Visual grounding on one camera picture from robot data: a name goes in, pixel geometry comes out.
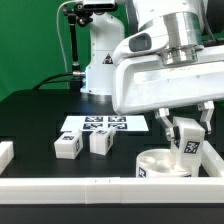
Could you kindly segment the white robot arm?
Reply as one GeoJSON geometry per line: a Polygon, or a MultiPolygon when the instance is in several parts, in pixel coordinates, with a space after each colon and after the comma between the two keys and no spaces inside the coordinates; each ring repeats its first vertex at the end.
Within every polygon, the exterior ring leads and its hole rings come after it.
{"type": "Polygon", "coordinates": [[[132,0],[137,32],[115,47],[112,103],[118,114],[153,111],[168,139],[178,136],[169,110],[198,106],[211,131],[224,99],[224,44],[201,41],[208,0],[132,0]]]}

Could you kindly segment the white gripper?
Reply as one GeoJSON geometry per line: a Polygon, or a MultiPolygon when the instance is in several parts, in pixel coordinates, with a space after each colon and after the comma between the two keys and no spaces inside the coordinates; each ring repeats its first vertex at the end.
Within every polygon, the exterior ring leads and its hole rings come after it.
{"type": "Polygon", "coordinates": [[[174,66],[164,66],[157,55],[124,60],[113,77],[114,111],[134,114],[156,110],[156,120],[172,141],[174,125],[168,108],[199,103],[200,124],[210,134],[213,101],[224,99],[224,45],[204,48],[197,56],[195,63],[174,66]]]}

